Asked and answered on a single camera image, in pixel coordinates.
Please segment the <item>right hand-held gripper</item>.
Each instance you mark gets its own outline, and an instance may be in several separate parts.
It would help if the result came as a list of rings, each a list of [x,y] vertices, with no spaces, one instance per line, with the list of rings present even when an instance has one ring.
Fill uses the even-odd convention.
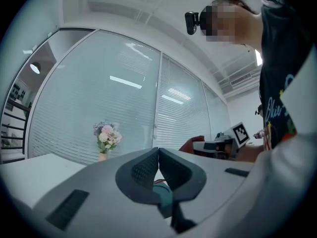
[[[248,141],[249,135],[240,122],[225,132],[219,132],[215,141],[193,142],[193,150],[196,155],[208,158],[236,159],[240,148]]]

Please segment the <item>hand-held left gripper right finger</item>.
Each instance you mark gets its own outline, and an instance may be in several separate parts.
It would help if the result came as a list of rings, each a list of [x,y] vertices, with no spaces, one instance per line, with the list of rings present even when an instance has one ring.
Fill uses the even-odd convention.
[[[238,189],[252,164],[207,158],[160,148],[159,171],[172,192],[171,223],[176,233],[198,226]]]

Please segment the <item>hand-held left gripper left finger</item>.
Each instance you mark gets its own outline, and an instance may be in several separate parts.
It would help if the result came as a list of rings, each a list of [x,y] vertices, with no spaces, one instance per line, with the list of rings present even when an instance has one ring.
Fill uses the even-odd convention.
[[[52,188],[34,211],[63,238],[173,238],[154,192],[159,150],[88,165]]]

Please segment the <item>red-brown cloth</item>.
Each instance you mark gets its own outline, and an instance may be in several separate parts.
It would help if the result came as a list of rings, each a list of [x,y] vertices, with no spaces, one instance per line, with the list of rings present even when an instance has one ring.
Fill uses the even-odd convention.
[[[185,144],[183,144],[180,147],[179,151],[195,155],[193,143],[194,142],[204,142],[204,141],[205,141],[205,137],[203,135],[192,137],[192,138],[188,139],[185,142]]]

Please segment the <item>dark blue tray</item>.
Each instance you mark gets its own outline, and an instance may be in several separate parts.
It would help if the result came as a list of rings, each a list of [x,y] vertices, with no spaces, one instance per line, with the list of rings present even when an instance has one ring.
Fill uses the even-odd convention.
[[[158,194],[161,199],[160,207],[158,208],[162,216],[166,219],[172,216],[173,196],[172,191],[164,182],[156,183],[153,186],[153,192]]]

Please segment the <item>person's right forearm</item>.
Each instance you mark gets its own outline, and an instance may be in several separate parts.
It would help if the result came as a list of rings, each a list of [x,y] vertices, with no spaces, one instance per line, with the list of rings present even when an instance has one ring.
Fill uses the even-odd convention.
[[[258,155],[264,151],[264,146],[243,146],[239,149],[236,161],[254,163]]]

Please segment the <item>pastel artificial flower bouquet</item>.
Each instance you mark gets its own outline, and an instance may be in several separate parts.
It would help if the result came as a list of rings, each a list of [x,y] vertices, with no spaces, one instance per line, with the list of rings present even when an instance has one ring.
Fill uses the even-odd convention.
[[[117,124],[107,120],[94,124],[93,130],[101,154],[107,154],[109,151],[114,150],[122,140]]]

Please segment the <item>white air-conditioning vent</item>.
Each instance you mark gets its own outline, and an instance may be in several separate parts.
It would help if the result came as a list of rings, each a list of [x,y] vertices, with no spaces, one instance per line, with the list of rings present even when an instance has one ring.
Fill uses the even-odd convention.
[[[244,74],[236,73],[233,76],[219,82],[225,97],[233,96],[250,90],[259,85],[261,68],[258,67]]]

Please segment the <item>white window blinds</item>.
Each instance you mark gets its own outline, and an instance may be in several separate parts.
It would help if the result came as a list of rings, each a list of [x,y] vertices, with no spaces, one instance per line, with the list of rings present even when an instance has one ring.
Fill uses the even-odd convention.
[[[120,132],[117,157],[151,147],[179,149],[230,127],[227,105],[206,83],[166,54],[99,30],[77,44],[51,71],[29,117],[28,156],[55,154],[97,161],[93,126]]]

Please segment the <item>person's black printed t-shirt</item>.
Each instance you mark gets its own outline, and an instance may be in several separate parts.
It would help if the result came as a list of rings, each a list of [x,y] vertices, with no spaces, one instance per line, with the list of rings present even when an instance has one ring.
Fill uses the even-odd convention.
[[[311,35],[290,0],[262,0],[260,99],[264,149],[271,150],[297,134],[281,96],[299,72],[312,47]]]

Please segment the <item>shelf with black railings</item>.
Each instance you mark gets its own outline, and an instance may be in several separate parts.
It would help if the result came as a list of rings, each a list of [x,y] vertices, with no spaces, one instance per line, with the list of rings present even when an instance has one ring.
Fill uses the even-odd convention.
[[[25,134],[30,108],[23,104],[25,88],[14,83],[0,121],[0,162],[25,159]]]

